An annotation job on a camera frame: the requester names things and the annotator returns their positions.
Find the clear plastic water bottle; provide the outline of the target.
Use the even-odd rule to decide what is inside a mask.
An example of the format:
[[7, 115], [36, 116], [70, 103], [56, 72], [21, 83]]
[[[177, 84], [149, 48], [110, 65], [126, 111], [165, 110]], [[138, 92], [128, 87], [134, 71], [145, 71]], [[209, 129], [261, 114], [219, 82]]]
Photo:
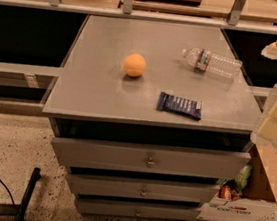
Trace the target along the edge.
[[183, 49], [182, 55], [193, 69], [201, 72], [211, 72], [224, 78], [234, 79], [238, 76], [242, 67], [240, 60], [216, 54], [208, 49]]

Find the dark blue rxbar wrapper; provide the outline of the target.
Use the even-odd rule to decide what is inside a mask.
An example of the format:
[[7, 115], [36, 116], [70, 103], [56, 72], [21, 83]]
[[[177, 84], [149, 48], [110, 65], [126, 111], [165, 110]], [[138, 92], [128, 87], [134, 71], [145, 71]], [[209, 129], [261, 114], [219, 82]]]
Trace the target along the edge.
[[180, 98], [179, 96], [164, 93], [164, 91], [160, 93], [157, 103], [157, 109], [160, 111], [163, 110], [166, 112], [176, 113], [182, 116], [194, 118], [197, 121], [201, 119], [201, 106], [201, 101], [197, 102], [187, 98]]

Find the cardboard box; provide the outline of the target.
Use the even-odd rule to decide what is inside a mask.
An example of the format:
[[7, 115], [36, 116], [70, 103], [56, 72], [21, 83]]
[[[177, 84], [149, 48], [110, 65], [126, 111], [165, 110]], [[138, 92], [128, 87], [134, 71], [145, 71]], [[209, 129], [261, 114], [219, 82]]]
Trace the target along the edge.
[[218, 193], [201, 207], [199, 220], [205, 221], [258, 221], [277, 210], [277, 156], [272, 145], [255, 146], [250, 151], [251, 175], [245, 188], [237, 190], [234, 180], [224, 181], [240, 193], [235, 201], [219, 198]]

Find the green snack bag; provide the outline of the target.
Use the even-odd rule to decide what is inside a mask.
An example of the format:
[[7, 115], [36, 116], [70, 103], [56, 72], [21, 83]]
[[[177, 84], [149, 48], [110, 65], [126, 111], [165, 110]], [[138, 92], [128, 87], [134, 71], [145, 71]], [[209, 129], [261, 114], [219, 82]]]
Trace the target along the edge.
[[234, 185], [237, 190], [242, 190], [245, 188], [246, 184], [248, 183], [248, 178], [251, 175], [252, 172], [252, 166], [250, 164], [247, 164], [244, 166], [238, 174], [236, 174], [234, 178]]

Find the top grey drawer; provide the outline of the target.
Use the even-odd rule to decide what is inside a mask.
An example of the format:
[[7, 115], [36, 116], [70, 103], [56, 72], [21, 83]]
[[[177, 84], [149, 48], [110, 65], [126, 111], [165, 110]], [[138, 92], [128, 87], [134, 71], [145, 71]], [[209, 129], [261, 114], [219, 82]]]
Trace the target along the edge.
[[88, 139], [54, 138], [52, 144], [62, 166], [216, 179], [234, 178], [251, 159], [243, 152]]

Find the grey drawer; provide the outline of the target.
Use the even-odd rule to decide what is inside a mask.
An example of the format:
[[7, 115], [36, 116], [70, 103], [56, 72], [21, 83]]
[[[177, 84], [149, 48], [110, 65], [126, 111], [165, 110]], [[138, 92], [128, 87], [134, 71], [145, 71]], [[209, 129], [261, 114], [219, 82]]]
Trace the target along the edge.
[[125, 197], [133, 199], [209, 202], [218, 185], [151, 179], [67, 174], [70, 190], [76, 195]]
[[75, 207], [79, 213], [83, 214], [181, 221], [194, 220], [200, 213], [197, 207], [190, 206], [84, 198], [76, 198]]
[[251, 159], [243, 152], [88, 139], [54, 138], [52, 144], [62, 166], [216, 179], [234, 178]]

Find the orange snack packet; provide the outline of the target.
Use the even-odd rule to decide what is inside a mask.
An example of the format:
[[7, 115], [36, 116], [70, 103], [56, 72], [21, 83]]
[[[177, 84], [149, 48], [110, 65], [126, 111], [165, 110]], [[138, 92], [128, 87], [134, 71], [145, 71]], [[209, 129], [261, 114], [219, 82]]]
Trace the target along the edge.
[[238, 193], [235, 189], [232, 189], [230, 186], [222, 186], [219, 190], [219, 198], [223, 198], [224, 200], [235, 201], [241, 198], [240, 193]]

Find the grey drawer cabinet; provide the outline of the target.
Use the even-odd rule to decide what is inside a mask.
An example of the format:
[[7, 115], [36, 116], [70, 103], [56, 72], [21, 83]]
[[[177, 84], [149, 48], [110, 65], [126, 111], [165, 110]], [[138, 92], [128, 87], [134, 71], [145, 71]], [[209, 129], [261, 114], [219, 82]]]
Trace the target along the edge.
[[[230, 52], [218, 28], [90, 17], [44, 105], [54, 138], [248, 153], [249, 135], [259, 118], [254, 96], [243, 78], [231, 80], [193, 70], [182, 50], [199, 46], [222, 55]], [[146, 60], [143, 75], [135, 78], [123, 69], [125, 58], [133, 53]], [[162, 91], [201, 101], [201, 119], [158, 110]], [[63, 167], [67, 174], [191, 184], [218, 185], [223, 179]], [[73, 194], [84, 199], [190, 206], [200, 212], [206, 203]]]

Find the orange ball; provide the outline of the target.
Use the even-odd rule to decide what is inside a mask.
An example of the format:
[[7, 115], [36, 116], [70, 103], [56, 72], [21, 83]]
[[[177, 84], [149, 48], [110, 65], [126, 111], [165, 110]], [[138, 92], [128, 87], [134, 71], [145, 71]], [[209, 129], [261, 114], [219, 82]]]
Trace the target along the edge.
[[123, 62], [123, 69], [128, 76], [138, 77], [146, 70], [146, 60], [141, 54], [130, 54]]

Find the middle grey drawer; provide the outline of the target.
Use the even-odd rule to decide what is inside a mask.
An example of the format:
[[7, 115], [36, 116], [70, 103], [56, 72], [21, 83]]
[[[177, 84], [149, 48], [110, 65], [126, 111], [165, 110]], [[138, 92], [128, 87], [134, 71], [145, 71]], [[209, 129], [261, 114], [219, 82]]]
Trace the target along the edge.
[[125, 197], [133, 199], [209, 202], [218, 185], [151, 179], [67, 174], [70, 190], [76, 195]]

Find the bottom grey drawer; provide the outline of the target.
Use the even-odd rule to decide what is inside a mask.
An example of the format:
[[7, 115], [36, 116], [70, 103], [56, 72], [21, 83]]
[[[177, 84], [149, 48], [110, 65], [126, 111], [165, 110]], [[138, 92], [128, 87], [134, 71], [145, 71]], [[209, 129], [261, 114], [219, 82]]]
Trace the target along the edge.
[[190, 206], [84, 198], [76, 198], [75, 207], [79, 213], [83, 214], [181, 221], [194, 220], [200, 213], [197, 207]]

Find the grey metal shelf rail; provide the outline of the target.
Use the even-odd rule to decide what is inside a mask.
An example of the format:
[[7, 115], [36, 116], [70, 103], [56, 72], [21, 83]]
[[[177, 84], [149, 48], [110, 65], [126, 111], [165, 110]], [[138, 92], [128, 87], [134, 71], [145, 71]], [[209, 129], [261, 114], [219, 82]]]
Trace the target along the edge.
[[258, 32], [258, 33], [266, 33], [266, 34], [274, 34], [277, 35], [277, 26], [269, 25], [267, 23], [259, 23], [259, 22], [251, 22], [251, 21], [243, 21], [238, 20], [236, 24], [230, 24], [226, 20], [221, 20], [218, 18], [204, 18], [202, 16], [194, 17], [194, 16], [185, 16], [185, 15], [177, 15], [177, 14], [169, 14], [169, 13], [161, 13], [161, 12], [153, 12], [153, 11], [137, 11], [132, 10], [129, 13], [123, 12], [124, 8], [104, 8], [104, 7], [96, 7], [96, 6], [79, 6], [79, 5], [71, 5], [63, 2], [59, 2], [58, 4], [52, 3], [47, 0], [0, 0], [0, 5], [5, 6], [15, 6], [15, 7], [30, 7], [30, 8], [38, 8], [38, 9], [46, 9], [46, 10], [62, 10], [63, 12], [79, 12], [79, 13], [87, 13], [88, 15], [95, 16], [111, 16], [111, 17], [119, 17], [119, 18], [128, 18], [128, 19], [136, 19], [136, 20], [152, 20], [152, 21], [160, 21], [160, 22], [168, 22], [168, 23], [185, 23], [185, 24], [193, 24], [193, 25], [201, 25], [201, 26], [209, 26], [209, 27], [217, 27], [220, 29], [234, 29], [234, 30], [242, 30], [242, 31], [250, 31], [250, 32]]

